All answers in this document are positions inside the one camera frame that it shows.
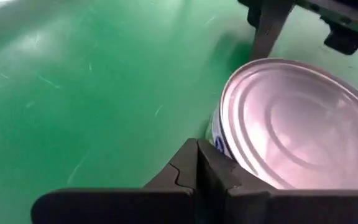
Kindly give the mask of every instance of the can lid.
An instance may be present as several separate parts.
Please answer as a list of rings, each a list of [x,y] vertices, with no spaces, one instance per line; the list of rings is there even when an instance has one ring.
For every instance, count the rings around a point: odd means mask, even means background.
[[[328,72],[266,58],[226,84],[221,125],[240,165],[280,189],[358,189],[358,91]]]

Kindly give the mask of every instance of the white label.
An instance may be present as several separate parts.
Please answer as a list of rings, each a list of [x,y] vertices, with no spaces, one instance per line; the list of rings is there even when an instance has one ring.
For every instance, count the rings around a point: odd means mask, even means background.
[[[226,146],[225,140],[222,135],[222,129],[219,122],[219,107],[216,108],[213,114],[211,129],[212,129],[212,137],[216,149],[218,149],[219,152],[223,153],[224,155],[232,159],[229,152],[230,149]]]

